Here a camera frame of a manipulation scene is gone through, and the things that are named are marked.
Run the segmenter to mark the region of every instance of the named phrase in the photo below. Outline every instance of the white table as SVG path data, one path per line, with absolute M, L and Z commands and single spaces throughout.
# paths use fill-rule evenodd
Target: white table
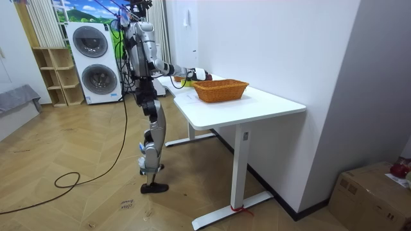
M 219 76 L 213 75 L 213 80 L 222 79 Z M 188 120 L 189 137 L 187 139 L 167 142 L 166 146 L 191 142 L 214 135 L 210 133 L 194 136 L 194 129 L 208 130 L 221 126 L 236 125 L 231 207 L 234 209 L 241 208 L 242 206 L 248 208 L 272 198 L 273 195 L 265 191 L 244 200 L 245 175 L 247 173 L 247 159 L 251 137 L 250 122 L 303 112 L 306 110 L 306 107 L 252 87 L 247 87 L 242 98 L 239 100 L 204 103 L 198 98 L 194 88 L 184 87 L 183 89 L 176 89 L 171 84 L 170 77 L 160 77 L 158 80 L 173 94 L 175 97 L 174 103 Z M 180 83 L 174 82 L 174 85 L 180 87 Z M 236 213 L 231 207 L 229 205 L 196 218 L 192 222 L 194 230 Z

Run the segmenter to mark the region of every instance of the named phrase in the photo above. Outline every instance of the black baseboard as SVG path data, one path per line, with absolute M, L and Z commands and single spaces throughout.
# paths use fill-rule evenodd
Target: black baseboard
M 223 145 L 232 153 L 234 154 L 234 148 L 232 148 L 230 146 L 229 143 L 227 143 L 227 141 L 225 141 L 225 139 L 223 137 L 221 137 L 220 134 L 218 134 L 214 129 L 210 129 L 211 132 L 213 132 L 217 138 L 221 141 L 221 143 L 223 143 Z M 280 204 L 282 206 L 282 208 L 288 213 L 288 215 L 290 215 L 290 217 L 294 220 L 294 221 L 298 221 L 310 214 L 312 214 L 315 211 L 318 211 L 321 208 L 324 208 L 325 206 L 327 206 L 329 199 L 326 199 L 320 203 L 317 203 L 313 206 L 311 206 L 310 208 L 304 209 L 301 212 L 296 212 L 294 211 L 291 206 L 289 204 L 287 204 L 287 202 L 285 202 L 285 200 L 278 195 L 278 193 L 256 172 L 256 170 L 254 170 L 249 164 L 247 164 L 247 170 L 252 174 L 253 177 L 255 177 L 257 179 L 257 181 L 271 194 L 274 195 L 274 198 L 277 200 L 278 204 Z

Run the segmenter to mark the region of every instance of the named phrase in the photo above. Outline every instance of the cardboard box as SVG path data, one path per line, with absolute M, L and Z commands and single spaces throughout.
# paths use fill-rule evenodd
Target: cardboard box
M 411 230 L 411 191 L 385 176 L 382 162 L 341 173 L 328 205 L 350 231 Z

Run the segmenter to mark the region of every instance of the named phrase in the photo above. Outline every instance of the red zip tie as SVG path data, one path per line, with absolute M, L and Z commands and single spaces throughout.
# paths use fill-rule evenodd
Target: red zip tie
M 251 216 L 254 216 L 254 214 L 253 214 L 250 210 L 244 209 L 244 205 L 241 206 L 241 208 L 238 208 L 238 209 L 234 209 L 234 208 L 230 205 L 230 208 L 231 208 L 231 210 L 234 211 L 234 212 L 245 211 L 245 212 L 248 212 L 249 214 L 251 214 Z

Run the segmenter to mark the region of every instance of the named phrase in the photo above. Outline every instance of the herringbone floor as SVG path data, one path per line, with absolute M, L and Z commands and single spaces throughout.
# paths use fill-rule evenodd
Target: herringbone floor
M 186 120 L 162 98 L 167 120 L 166 140 L 187 137 Z M 123 153 L 115 168 L 93 183 L 40 207 L 0 216 L 0 230 L 192 230 L 191 221 L 230 202 L 232 154 L 216 138 L 164 148 L 166 168 L 158 182 L 170 185 L 162 194 L 142 195 L 145 177 L 138 174 L 137 150 L 148 122 L 134 99 L 126 100 L 128 130 Z M 122 103 L 44 107 L 43 113 L 0 142 L 0 211 L 12 210 L 54 197 L 65 189 L 54 187 L 64 173 L 78 171 L 80 181 L 106 171 L 123 138 Z M 72 184 L 67 177 L 60 184 Z M 247 175 L 246 196 L 263 191 Z M 251 209 L 255 216 L 236 214 L 204 230 L 346 230 L 322 209 L 299 222 L 270 200 Z

